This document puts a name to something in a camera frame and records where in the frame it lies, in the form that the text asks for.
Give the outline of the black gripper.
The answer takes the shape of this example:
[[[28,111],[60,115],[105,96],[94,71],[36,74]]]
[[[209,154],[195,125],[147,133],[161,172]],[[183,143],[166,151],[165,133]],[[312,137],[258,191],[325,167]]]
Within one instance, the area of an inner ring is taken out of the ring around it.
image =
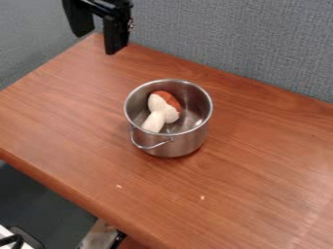
[[[103,18],[106,54],[129,44],[133,27],[131,0],[62,0],[72,34],[80,38],[95,29],[93,14]]]

